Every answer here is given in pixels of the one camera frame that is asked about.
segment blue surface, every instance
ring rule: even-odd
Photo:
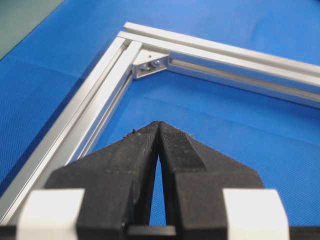
[[[0,61],[0,194],[126,21],[320,65],[319,12],[318,0],[64,1]],[[159,73],[132,85],[98,148],[166,120],[257,169],[267,187],[278,188],[292,225],[320,225],[319,116]]]

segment silver metal bar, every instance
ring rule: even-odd
[[[131,22],[126,22],[124,28],[128,33],[158,40],[164,40],[167,42],[189,46],[212,53],[320,77],[320,66],[317,65],[294,61],[279,56],[265,54],[262,52],[252,51],[241,47],[231,46],[215,41],[209,41],[198,37],[188,36]]]
[[[275,67],[253,60],[222,55],[129,32],[121,31],[119,32],[118,37],[141,42],[143,43],[144,48],[153,51],[168,51],[170,52],[169,61],[171,63],[173,61],[178,61],[191,64],[185,64],[183,67],[180,66],[181,68],[179,69],[173,68],[173,66],[169,67],[169,70],[174,72],[194,77],[195,75],[192,74],[192,72],[194,73],[194,71],[197,71],[201,73],[204,68],[225,72],[233,76],[240,76],[241,78],[249,78],[251,80],[250,84],[245,81],[242,81],[242,83],[239,84],[239,82],[235,80],[230,81],[229,79],[220,79],[219,82],[222,84],[246,90],[250,89],[252,92],[312,107],[318,108],[320,106],[318,98],[320,95],[320,77],[315,76],[314,73],[308,74],[310,72],[309,69],[301,70],[304,64],[299,63],[300,70],[296,70],[294,67],[291,68],[292,70],[287,70],[288,67],[282,68],[283,65]],[[202,73],[203,74],[197,74],[196,77],[208,80],[208,76],[205,76],[205,72]],[[276,89],[276,94],[267,86],[273,86],[274,90]]]
[[[296,88],[275,84],[272,82],[252,79],[250,77],[245,77],[175,59],[172,59],[170,61],[168,70],[178,74],[184,74],[218,84],[233,86],[254,93],[265,94],[275,98],[283,99],[285,97],[285,99],[291,102],[320,108],[320,95],[312,92],[307,92]]]
[[[128,87],[130,80],[126,79],[131,63],[141,47],[137,42],[125,50],[124,43],[125,39],[119,37],[113,41],[3,194],[0,199],[1,225],[10,221],[36,181],[43,181],[44,176],[54,170],[50,164],[58,159],[60,165],[53,165],[60,167],[77,159],[92,135],[97,134],[97,126],[106,112],[111,116],[114,109],[110,106],[117,105],[114,99],[121,99],[119,93],[124,93],[124,90],[120,89],[124,85]]]

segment white clamp pad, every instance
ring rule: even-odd
[[[228,240],[289,240],[289,225],[274,189],[223,189]]]
[[[17,240],[77,240],[84,193],[82,188],[32,191],[18,220]]]

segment green surface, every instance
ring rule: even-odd
[[[0,0],[0,59],[63,0]]]

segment black clamp jaw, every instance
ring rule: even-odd
[[[160,158],[167,226],[149,226]],[[154,121],[122,140],[55,170],[46,189],[85,189],[80,240],[226,240],[224,188],[263,189],[257,172]],[[319,228],[290,228],[290,239],[320,239]]]

